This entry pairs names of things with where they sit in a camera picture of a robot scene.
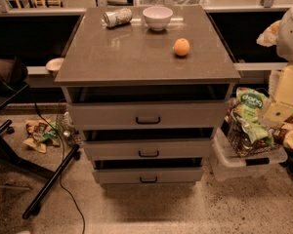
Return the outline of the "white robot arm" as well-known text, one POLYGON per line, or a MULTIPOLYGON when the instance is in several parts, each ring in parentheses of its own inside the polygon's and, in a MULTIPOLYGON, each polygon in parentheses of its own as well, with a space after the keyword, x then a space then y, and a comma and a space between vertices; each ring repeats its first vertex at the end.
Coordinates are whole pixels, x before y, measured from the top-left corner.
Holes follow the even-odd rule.
POLYGON ((281 58, 293 61, 293 5, 280 21, 276 51, 281 58))

